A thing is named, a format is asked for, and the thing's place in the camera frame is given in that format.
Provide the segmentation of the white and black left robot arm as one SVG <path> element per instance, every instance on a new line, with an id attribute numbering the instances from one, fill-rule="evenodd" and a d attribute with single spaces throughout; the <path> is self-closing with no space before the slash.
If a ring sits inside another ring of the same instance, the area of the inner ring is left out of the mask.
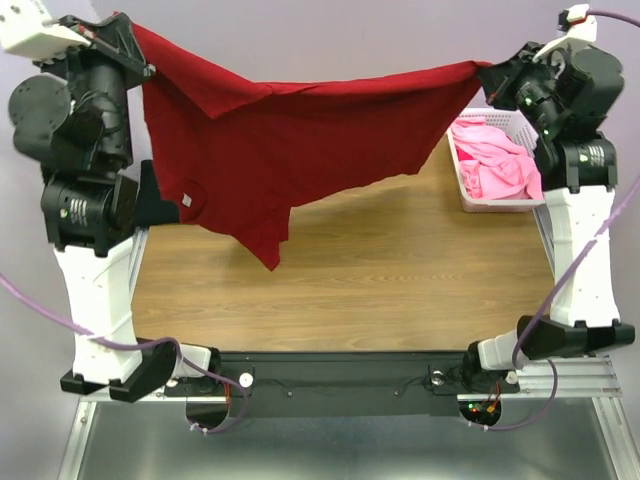
<path id="1" fill-rule="evenodd" d="M 91 23 L 54 18 L 39 2 L 1 9 L 1 46 L 30 60 L 38 74 L 8 101 L 15 149 L 38 162 L 48 242 L 69 296 L 75 355 L 63 391 L 107 389 L 133 403 L 174 377 L 199 393 L 222 382 L 211 348 L 171 338 L 139 339 L 131 308 L 136 181 L 127 94 L 155 72 L 122 13 Z"/>

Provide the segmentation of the red t-shirt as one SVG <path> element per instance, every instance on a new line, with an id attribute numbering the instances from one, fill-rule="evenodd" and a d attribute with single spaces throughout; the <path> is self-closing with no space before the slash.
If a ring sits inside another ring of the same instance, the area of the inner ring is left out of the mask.
<path id="1" fill-rule="evenodd" d="M 476 61 L 254 82 L 142 26 L 134 34 L 156 70 L 143 104 L 160 195 L 183 223 L 235 238 L 268 269 L 293 208 L 418 173 L 480 87 Z"/>

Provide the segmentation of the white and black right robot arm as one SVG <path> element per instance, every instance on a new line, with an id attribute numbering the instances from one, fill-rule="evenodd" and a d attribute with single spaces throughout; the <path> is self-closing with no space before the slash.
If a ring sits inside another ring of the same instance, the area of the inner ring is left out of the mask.
<path id="1" fill-rule="evenodd" d="M 609 228 L 617 152 L 600 130 L 624 88 L 622 71 L 615 56 L 593 46 L 528 42 L 479 72 L 488 105 L 519 111 L 537 134 L 534 161 L 551 220 L 555 284 L 515 329 L 469 345 L 460 378 L 472 390 L 534 360 L 635 341 L 613 294 Z"/>

